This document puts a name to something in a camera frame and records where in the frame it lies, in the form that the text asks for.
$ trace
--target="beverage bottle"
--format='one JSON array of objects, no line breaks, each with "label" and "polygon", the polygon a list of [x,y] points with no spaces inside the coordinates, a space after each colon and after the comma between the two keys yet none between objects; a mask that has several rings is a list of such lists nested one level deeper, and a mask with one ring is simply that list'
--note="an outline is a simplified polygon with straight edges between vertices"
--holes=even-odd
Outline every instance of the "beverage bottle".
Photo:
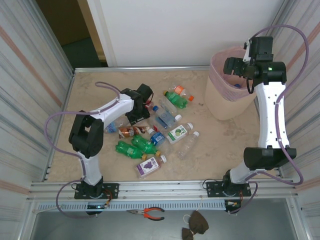
[{"label": "beverage bottle", "polygon": [[166,138],[171,144],[175,144],[176,142],[179,142],[181,139],[186,137],[189,134],[190,130],[192,130],[193,128],[194,126],[191,122],[188,122],[187,124],[181,124],[175,129],[168,132]]},{"label": "beverage bottle", "polygon": [[[180,114],[175,116],[175,118],[174,118],[175,122],[174,122],[174,125],[172,126],[172,128],[178,124],[178,122],[181,120],[181,118],[182,118],[182,116]],[[161,132],[162,134],[166,134],[170,129],[170,127],[168,127],[168,125],[165,124],[165,122],[162,121],[157,115],[149,117],[147,122],[148,122],[149,126],[151,128],[153,128],[156,132]]]},{"label": "beverage bottle", "polygon": [[193,134],[190,134],[183,140],[183,146],[178,151],[177,155],[180,159],[184,159],[188,155],[191,149],[196,145],[199,137],[199,132],[194,131]]},{"label": "beverage bottle", "polygon": [[129,138],[134,135],[145,134],[148,131],[148,126],[128,126],[128,127],[119,127],[119,138]]},{"label": "beverage bottle", "polygon": [[154,106],[152,109],[158,117],[169,127],[171,128],[177,120],[181,119],[181,115],[173,117],[170,112],[166,111],[164,108],[159,108],[158,106]]},{"label": "beverage bottle", "polygon": [[146,109],[148,109],[149,113],[152,114],[152,108],[154,107],[154,102],[153,101],[147,101],[146,105],[144,106]]},{"label": "beverage bottle", "polygon": [[140,163],[135,168],[138,178],[142,179],[150,175],[151,173],[154,173],[156,170],[161,168],[162,164],[166,162],[167,162],[166,157],[164,155],[161,155],[160,157],[153,156],[150,159]]},{"label": "beverage bottle", "polygon": [[169,155],[172,152],[169,140],[161,132],[156,132],[150,128],[148,133],[151,135],[150,141],[157,147],[161,154]]},{"label": "beverage bottle", "polygon": [[118,131],[118,128],[122,128],[129,125],[129,120],[126,116],[118,117],[116,120],[114,120],[112,123],[110,123],[108,126],[105,127],[104,133],[111,134]]},{"label": "beverage bottle", "polygon": [[178,94],[176,94],[175,92],[168,92],[165,91],[163,93],[163,95],[166,96],[166,98],[175,106],[177,106],[180,109],[184,109],[187,104],[188,101],[186,99],[184,99],[183,97],[179,96]]},{"label": "beverage bottle", "polygon": [[175,83],[172,83],[172,85],[169,87],[169,91],[175,92],[180,97],[184,97],[184,98],[188,99],[190,102],[192,102],[192,100],[194,99],[194,96],[192,96],[187,89],[185,89],[183,86],[177,85]]},{"label": "beverage bottle", "polygon": [[144,154],[140,149],[130,144],[125,143],[124,141],[118,141],[118,145],[115,146],[115,150],[124,154],[132,159],[147,159],[147,154]]},{"label": "beverage bottle", "polygon": [[157,157],[159,157],[161,154],[161,152],[157,150],[156,146],[153,145],[152,142],[148,141],[140,135],[135,135],[131,140],[131,143],[133,146],[137,147],[146,154],[153,154]]},{"label": "beverage bottle", "polygon": [[178,114],[177,108],[166,98],[166,96],[162,96],[159,100],[160,106],[163,107],[166,111],[171,113],[172,116],[176,116]]}]

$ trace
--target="work surface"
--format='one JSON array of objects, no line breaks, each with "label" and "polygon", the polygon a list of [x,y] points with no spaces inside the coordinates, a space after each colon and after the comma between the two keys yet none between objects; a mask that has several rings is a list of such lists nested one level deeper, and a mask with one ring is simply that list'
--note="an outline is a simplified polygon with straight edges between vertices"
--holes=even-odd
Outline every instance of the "work surface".
[{"label": "work surface", "polygon": [[[180,160],[172,153],[162,168],[146,177],[148,181],[221,179],[225,172],[236,167],[243,160],[245,147],[256,147],[259,139],[259,118],[254,103],[243,114],[230,120],[219,121],[213,117],[204,102],[208,79],[207,71],[139,71],[139,72],[82,72],[75,75],[68,111],[86,112],[97,109],[115,98],[111,90],[95,86],[104,81],[120,90],[137,89],[140,84],[149,85],[154,91],[153,101],[158,103],[163,91],[172,82],[185,86],[193,95],[193,102],[187,108],[179,109],[180,123],[191,122],[193,131],[200,133],[198,143],[186,159]],[[68,137],[75,116],[66,115],[62,124],[57,146],[73,151]],[[146,126],[144,120],[139,123]],[[103,148],[99,153],[100,171],[105,181],[137,181],[135,166],[142,162],[115,151],[119,141],[116,133],[104,134]],[[178,150],[183,140],[173,145]],[[79,179],[82,175],[79,161],[72,156],[56,152],[48,180],[65,182]]]}]

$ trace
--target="green plastic bottle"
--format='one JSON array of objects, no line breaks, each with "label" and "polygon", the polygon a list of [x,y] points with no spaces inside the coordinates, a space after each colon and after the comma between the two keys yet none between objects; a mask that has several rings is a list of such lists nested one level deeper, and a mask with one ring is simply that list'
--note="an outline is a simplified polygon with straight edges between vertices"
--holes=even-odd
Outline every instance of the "green plastic bottle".
[{"label": "green plastic bottle", "polygon": [[188,104],[188,100],[186,100],[185,98],[179,96],[178,94],[176,94],[175,92],[168,92],[165,91],[163,93],[163,95],[166,96],[166,98],[175,106],[177,106],[180,109],[184,109],[187,104]]},{"label": "green plastic bottle", "polygon": [[156,157],[159,157],[161,155],[161,152],[157,150],[156,146],[153,145],[152,142],[148,141],[140,135],[135,135],[131,140],[131,143],[133,146],[137,147],[146,154],[154,154]]},{"label": "green plastic bottle", "polygon": [[115,150],[120,153],[124,154],[132,159],[142,159],[145,161],[147,159],[147,154],[144,154],[140,149],[135,146],[131,146],[124,141],[118,141],[118,145],[115,146]]}]

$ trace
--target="red pliers handle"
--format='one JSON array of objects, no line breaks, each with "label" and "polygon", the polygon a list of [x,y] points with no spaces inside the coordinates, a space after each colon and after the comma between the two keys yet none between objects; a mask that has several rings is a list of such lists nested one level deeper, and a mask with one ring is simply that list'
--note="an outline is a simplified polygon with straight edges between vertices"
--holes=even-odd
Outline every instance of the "red pliers handle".
[{"label": "red pliers handle", "polygon": [[145,218],[147,218],[147,219],[152,220],[152,221],[161,221],[161,220],[165,219],[163,216],[162,216],[162,217],[150,216],[150,215],[148,214],[148,212],[153,211],[153,210],[161,211],[161,212],[164,212],[164,211],[165,211],[165,210],[163,210],[162,208],[156,207],[156,206],[150,207],[150,208],[145,208],[145,209],[143,210],[143,216],[144,216]]}]

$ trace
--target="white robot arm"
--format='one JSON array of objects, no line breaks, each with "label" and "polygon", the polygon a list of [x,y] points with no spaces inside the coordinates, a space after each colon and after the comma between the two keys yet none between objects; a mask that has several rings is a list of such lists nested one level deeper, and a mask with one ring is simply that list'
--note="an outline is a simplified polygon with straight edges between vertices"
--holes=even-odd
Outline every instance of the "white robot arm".
[{"label": "white robot arm", "polygon": [[103,176],[99,169],[98,153],[103,146],[104,129],[123,114],[128,117],[131,125],[149,118],[145,105],[152,94],[151,88],[145,84],[137,90],[126,88],[119,97],[92,111],[94,114],[76,115],[69,143],[82,161],[85,178],[80,190],[84,196],[98,198],[102,193]]},{"label": "white robot arm", "polygon": [[[246,79],[250,94],[253,93],[254,88],[256,89],[260,115],[258,147],[247,147],[243,153],[243,162],[227,171],[223,177],[223,190],[229,195],[241,190],[241,185],[245,186],[253,174],[278,168],[288,162],[279,141],[285,146],[292,159],[297,155],[296,149],[290,148],[287,137],[284,99],[276,103],[278,96],[286,88],[286,66],[283,62],[273,61],[272,45],[272,37],[252,37],[244,45],[246,53],[243,59],[229,57],[224,64],[225,74]],[[278,122],[281,139],[277,138],[276,132],[276,104],[279,104]]]}]

